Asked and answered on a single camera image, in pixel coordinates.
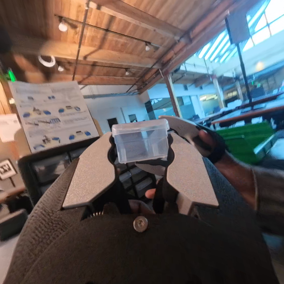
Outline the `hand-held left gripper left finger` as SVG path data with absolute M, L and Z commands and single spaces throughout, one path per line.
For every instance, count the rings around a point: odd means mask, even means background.
M 111 132 L 105 133 L 80 155 L 62 204 L 63 209 L 91 205 L 106 192 L 108 195 L 105 198 L 121 209 L 119 191 L 110 190 L 118 178 L 109 157 L 113 147 L 111 138 Z

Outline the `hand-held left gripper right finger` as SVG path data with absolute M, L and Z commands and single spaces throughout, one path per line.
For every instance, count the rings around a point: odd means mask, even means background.
M 162 186 L 155 192 L 155 213 L 173 210 L 183 215 L 192 215 L 194 207 L 217 209 L 217 200 L 203 156 L 197 149 L 171 133 L 168 162 Z

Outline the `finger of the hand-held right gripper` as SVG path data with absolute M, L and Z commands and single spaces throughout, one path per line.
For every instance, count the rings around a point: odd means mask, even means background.
M 165 172 L 166 168 L 169 166 L 169 161 L 159 158 L 136 161 L 135 165 L 145 172 Z
M 176 116 L 161 115 L 158 118 L 166 119 L 171 130 L 194 146 L 201 154 L 205 154 L 205 143 L 199 137 L 199 131 L 204 129 L 202 125 Z

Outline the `clear plastic drawer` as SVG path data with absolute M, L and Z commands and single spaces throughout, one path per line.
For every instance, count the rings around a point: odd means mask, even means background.
M 166 158 L 169 129 L 166 119 L 113 125 L 119 163 Z

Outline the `black drawer cabinet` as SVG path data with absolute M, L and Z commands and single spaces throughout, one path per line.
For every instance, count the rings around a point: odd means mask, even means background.
M 18 160 L 18 169 L 33 206 L 59 175 L 96 140 L 98 137 L 30 154 Z M 145 192 L 155 187 L 155 176 L 140 169 L 134 162 L 119 163 L 116 153 L 112 154 L 114 157 L 114 164 L 120 172 L 119 180 L 129 198 L 149 203 Z

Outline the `person's right forearm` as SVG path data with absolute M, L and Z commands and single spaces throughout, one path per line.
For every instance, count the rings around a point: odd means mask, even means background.
M 268 233 L 284 234 L 284 171 L 252 166 L 258 224 Z

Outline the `person's right hand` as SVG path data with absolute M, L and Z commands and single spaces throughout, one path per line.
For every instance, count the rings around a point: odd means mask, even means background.
M 214 146 L 211 136 L 201 130 L 199 131 L 201 140 Z M 256 189 L 254 182 L 254 173 L 249 165 L 238 161 L 227 150 L 220 161 L 215 163 L 215 167 L 228 180 L 228 182 L 239 192 L 247 204 L 255 209 L 256 207 Z

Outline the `green turf mat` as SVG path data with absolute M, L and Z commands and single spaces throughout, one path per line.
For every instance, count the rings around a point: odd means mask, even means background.
M 268 122 L 217 130 L 229 152 L 238 160 L 256 165 L 276 142 L 275 130 Z

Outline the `long wooden table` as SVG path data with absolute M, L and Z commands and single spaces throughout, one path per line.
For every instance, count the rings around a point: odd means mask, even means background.
M 276 107 L 266 107 L 263 109 L 257 109 L 257 110 L 251 110 L 246 113 L 241 113 L 239 115 L 236 114 L 228 114 L 220 119 L 214 120 L 211 122 L 211 125 L 215 126 L 217 124 L 223 124 L 223 123 L 234 123 L 234 122 L 239 122 L 247 119 L 253 119 L 257 117 L 261 117 L 264 115 L 271 115 L 273 112 L 278 112 L 284 110 L 284 105 L 279 105 Z

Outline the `printed instruction poster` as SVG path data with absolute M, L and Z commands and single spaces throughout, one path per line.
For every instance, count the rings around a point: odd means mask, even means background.
M 9 82 L 31 153 L 99 137 L 76 81 Z

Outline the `black and white marker sign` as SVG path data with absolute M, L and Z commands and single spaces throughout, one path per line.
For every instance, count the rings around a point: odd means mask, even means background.
M 15 171 L 9 159 L 0 162 L 0 180 L 5 180 L 14 175 Z

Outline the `white paper sheet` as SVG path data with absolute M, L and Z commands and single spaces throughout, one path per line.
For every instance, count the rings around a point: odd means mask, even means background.
M 0 139 L 3 143 L 14 141 L 14 136 L 21 129 L 16 114 L 0 115 Z

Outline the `black box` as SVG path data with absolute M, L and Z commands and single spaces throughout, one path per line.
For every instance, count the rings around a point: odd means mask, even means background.
M 28 213 L 26 209 L 20 209 L 9 213 L 0 218 L 0 241 L 7 240 L 21 232 L 26 221 Z

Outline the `hanging dark panel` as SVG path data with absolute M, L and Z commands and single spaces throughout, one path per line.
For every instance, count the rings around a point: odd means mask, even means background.
M 250 30 L 245 9 L 228 11 L 225 18 L 225 24 L 231 45 L 239 44 L 250 38 Z

